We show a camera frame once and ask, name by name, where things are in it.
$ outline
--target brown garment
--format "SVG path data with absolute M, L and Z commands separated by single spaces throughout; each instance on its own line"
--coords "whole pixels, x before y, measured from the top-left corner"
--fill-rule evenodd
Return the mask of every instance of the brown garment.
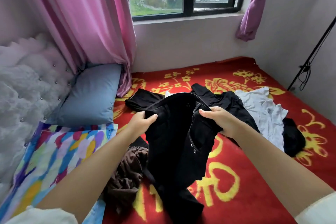
M 115 204 L 118 213 L 132 206 L 141 184 L 147 157 L 148 149 L 130 146 L 105 186 L 104 199 Z

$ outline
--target white wall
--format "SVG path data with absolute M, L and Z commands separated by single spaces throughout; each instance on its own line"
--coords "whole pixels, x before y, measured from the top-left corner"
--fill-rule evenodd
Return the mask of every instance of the white wall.
M 0 0 L 0 45 L 43 30 L 27 0 Z
M 248 43 L 234 37 L 242 15 L 136 23 L 138 48 L 133 71 L 155 71 L 251 56 L 280 81 L 281 71 L 274 70 L 277 65 L 274 61 L 292 51 L 314 1 L 267 0 L 257 38 Z
M 282 73 L 278 80 L 288 85 L 299 65 L 303 65 L 323 33 L 336 16 L 336 0 L 316 0 L 313 9 L 305 20 L 297 45 L 291 53 L 278 59 L 276 73 Z M 295 94 L 336 124 L 336 26 L 330 32 L 312 64 L 310 79 L 303 91 Z

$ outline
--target curtain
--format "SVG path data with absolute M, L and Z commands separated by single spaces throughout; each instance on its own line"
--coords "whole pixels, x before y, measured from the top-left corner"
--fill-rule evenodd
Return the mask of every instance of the curtain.
M 236 37 L 247 42 L 253 40 L 263 16 L 266 0 L 251 0 L 249 7 L 244 14 Z
M 122 64 L 117 96 L 126 94 L 136 50 L 128 0 L 35 1 L 71 69 L 87 61 Z

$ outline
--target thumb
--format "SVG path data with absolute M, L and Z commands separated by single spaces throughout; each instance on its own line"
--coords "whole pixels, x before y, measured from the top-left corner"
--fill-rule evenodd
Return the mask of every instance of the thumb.
M 209 118 L 209 119 L 214 119 L 214 112 L 212 111 L 204 111 L 202 109 L 199 109 L 199 114 L 202 115 L 205 118 Z
M 154 121 L 156 121 L 158 115 L 157 114 L 153 114 L 152 116 L 148 117 L 147 119 L 145 119 L 149 125 L 152 124 Z

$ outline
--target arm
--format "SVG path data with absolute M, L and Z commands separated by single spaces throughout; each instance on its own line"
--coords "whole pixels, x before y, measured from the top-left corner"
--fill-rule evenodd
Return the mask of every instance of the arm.
M 222 134 L 236 140 L 279 201 L 296 217 L 308 206 L 334 190 L 307 168 L 279 150 L 249 125 L 220 107 L 199 113 L 213 119 Z
M 61 208 L 74 214 L 78 223 L 82 223 L 119 165 L 128 146 L 148 129 L 157 115 L 148 119 L 144 117 L 145 112 L 136 113 L 122 132 L 65 176 L 36 208 Z

